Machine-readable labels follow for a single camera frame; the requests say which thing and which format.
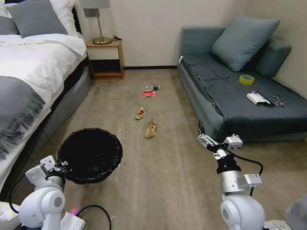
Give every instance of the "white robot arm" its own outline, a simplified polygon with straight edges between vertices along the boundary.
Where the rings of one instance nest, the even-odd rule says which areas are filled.
[[[65,205],[65,179],[61,177],[60,172],[61,168],[57,167],[53,156],[44,158],[38,166],[26,172],[26,177],[35,185],[35,191],[21,203],[19,220],[23,226],[41,230],[60,230]]]
[[[29,228],[60,230],[65,197],[58,188],[41,188],[31,193],[21,204],[20,222]]]
[[[199,142],[213,152],[217,160],[217,173],[220,177],[222,217],[229,230],[263,230],[265,212],[259,202],[245,194],[251,188],[262,184],[259,174],[241,174],[234,156],[227,152],[237,152],[243,144],[239,136],[227,137],[224,143],[219,144],[204,134],[200,122]]]

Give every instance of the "lamp base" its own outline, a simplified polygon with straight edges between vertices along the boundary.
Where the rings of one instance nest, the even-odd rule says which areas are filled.
[[[111,38],[108,37],[103,37],[103,38],[94,38],[93,39],[93,43],[97,44],[97,45],[106,45],[106,44],[110,44],[112,42]]]

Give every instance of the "lamp switch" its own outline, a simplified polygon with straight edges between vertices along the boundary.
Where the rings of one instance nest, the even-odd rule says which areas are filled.
[[[91,18],[91,17],[97,17],[97,10],[96,9],[83,9],[84,14],[86,18]]]

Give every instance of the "trash can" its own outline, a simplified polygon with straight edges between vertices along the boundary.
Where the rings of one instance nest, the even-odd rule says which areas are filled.
[[[122,145],[117,137],[100,128],[72,133],[58,152],[58,162],[68,163],[65,178],[76,184],[104,181],[121,159]]]

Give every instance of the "sofa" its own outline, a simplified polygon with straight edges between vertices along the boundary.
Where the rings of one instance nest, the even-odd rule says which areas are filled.
[[[210,53],[221,27],[183,27],[178,73],[197,118],[217,141],[235,133],[244,141],[293,141],[307,134],[307,100],[273,78],[291,51],[271,38],[240,72],[228,69]],[[251,86],[241,75],[255,78]],[[268,99],[279,95],[284,107],[256,106],[246,94],[257,91]]]

